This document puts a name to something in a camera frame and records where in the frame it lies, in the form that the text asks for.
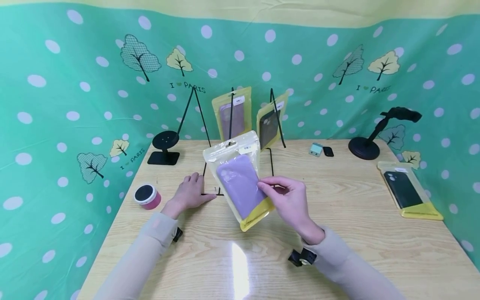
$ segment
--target left hand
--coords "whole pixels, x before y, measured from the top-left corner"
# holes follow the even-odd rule
[[[215,194],[202,195],[204,191],[204,177],[197,172],[183,179],[173,198],[165,204],[162,213],[177,219],[186,209],[196,208],[216,198]]]

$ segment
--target label sticker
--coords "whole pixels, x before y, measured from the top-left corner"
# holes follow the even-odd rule
[[[240,96],[237,98],[233,98],[233,106],[237,106],[245,102],[245,96]]]

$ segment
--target purple phone case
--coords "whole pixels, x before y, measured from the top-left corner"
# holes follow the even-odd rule
[[[216,169],[240,217],[245,219],[267,196],[258,187],[258,176],[248,155],[239,155]]]
[[[230,133],[230,107],[231,104],[225,104],[220,107],[220,118],[222,119],[223,139],[228,140]],[[243,121],[243,103],[233,107],[232,116],[232,138],[239,136],[245,130]]]

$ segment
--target yellow border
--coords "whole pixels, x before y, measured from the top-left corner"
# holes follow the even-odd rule
[[[446,18],[480,13],[480,0],[0,0],[0,5],[67,2],[312,27],[366,27],[388,19]]]

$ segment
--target clear plastic bag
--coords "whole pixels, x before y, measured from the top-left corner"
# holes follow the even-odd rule
[[[205,149],[204,159],[242,231],[250,229],[275,208],[257,187],[260,142],[255,131]]]

